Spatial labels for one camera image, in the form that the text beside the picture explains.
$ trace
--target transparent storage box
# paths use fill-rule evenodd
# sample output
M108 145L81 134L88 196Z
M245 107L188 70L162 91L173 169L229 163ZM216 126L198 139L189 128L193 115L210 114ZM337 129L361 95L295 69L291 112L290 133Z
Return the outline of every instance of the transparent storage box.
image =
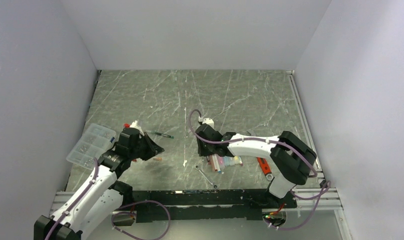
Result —
M92 123L77 144L75 144L66 160L86 169L93 169L93 158L99 158L111 148L111 140L115 135L116 132L114 130Z

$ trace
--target robotic arm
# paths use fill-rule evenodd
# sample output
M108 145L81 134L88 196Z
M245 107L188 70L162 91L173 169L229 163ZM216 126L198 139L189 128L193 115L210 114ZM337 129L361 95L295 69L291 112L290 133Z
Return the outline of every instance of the robotic arm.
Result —
M39 217L34 225L34 240L85 240L123 202L131 202L132 187L117 181L131 161L138 158L146 161L163 151L137 121L124 128L119 140L100 156L78 191L51 217Z
M279 199L296 185L304 185L311 171L300 156L293 151L288 153L290 148L298 151L311 166L317 157L311 148L289 131L283 131L280 136L256 137L257 140L252 140L253 137L235 132L222 135L214 129L214 122L210 118L199 118L199 124L195 134L199 136L197 145L200 156L218 154L221 157L253 156L273 160L280 174L273 178L268 191Z

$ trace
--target green pen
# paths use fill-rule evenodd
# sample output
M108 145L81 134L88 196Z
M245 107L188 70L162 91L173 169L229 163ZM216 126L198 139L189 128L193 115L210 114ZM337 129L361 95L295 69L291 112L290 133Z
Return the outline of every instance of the green pen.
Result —
M173 138L174 138L174 136L171 136L171 135L168 135L168 134L164 134L164 133L160 133L160 132L157 132L157 131L150 131L150 133L151 133L151 134L156 134L156 135L159 135L159 136L163 136L163 137L166 137L166 138L170 138L170 139L173 139Z

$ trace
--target green marble tabletop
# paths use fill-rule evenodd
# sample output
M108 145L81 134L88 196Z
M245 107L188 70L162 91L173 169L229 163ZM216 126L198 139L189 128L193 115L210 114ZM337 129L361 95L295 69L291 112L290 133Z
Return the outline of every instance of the green marble tabletop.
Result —
M162 161L137 161L119 180L135 190L204 190L212 186L194 169L200 165L219 189L266 188L269 184L256 158L242 157L243 166L213 172L197 154L196 138L186 125L189 112L199 109L213 118L216 130L247 135L276 136L287 130L304 142L297 103L282 70L104 70L86 120L120 133L124 123L138 120L165 152ZM271 161L273 175L278 170ZM76 191L90 174L74 165L67 191ZM314 179L308 188L318 187Z

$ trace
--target tool handle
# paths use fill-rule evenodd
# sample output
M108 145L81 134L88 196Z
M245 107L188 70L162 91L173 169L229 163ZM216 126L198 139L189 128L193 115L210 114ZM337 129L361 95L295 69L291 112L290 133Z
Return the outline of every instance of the tool handle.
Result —
M258 159L259 166L261 167L264 175L272 173L271 169L269 168L269 165L267 163L267 160L265 158L257 157L256 159Z

